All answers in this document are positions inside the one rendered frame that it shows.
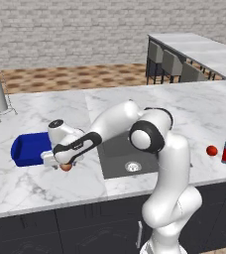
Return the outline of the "blue tray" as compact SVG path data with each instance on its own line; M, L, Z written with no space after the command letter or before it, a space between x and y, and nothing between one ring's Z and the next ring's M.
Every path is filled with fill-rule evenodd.
M52 148L47 132L19 135L11 147L11 157L18 167L42 165L41 153Z

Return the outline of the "dark drawer front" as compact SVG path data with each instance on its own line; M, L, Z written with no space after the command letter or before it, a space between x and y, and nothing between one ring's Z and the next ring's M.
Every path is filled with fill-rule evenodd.
M41 211L0 218L0 236L32 236L57 231L55 212Z
M59 235L50 233L0 242L0 254L63 254Z

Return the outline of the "dark cupboard door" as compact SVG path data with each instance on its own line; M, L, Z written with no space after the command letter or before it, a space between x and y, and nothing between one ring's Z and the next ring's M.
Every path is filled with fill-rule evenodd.
M56 210L63 254L139 254L144 195ZM143 224L136 247L138 221Z
M201 208L182 230L179 243L188 254L226 247L226 183L197 187Z

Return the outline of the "grey sink basin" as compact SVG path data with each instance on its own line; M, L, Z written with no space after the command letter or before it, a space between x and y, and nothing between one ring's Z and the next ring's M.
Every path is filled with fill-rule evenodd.
M125 132L97 147L105 180L156 173L157 156L135 149Z

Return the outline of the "grey bar stool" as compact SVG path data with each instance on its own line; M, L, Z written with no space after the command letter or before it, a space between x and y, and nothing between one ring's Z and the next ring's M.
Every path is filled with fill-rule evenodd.
M196 82L205 80L206 78L203 72L195 68L190 63L184 63L182 65L182 72L180 76L181 82Z
M164 51L161 46L153 41L149 41L148 56L147 56L147 78L151 74L154 79L157 79L159 65L163 62Z
M169 75L169 82L173 83L173 79L181 75L182 63L175 54L164 50L162 70L163 74Z

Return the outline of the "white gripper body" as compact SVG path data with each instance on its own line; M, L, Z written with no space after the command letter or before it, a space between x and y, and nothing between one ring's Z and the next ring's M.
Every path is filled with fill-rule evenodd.
M52 151L42 152L41 158L43 160L43 164L46 167L53 167L55 170L58 169L59 162L55 159L54 153Z

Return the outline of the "red tomato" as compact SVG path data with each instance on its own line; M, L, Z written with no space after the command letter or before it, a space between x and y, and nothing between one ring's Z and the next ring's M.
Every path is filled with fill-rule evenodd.
M213 145L210 145L206 148L206 153L209 155L209 156L216 156L218 154L218 150L215 146Z

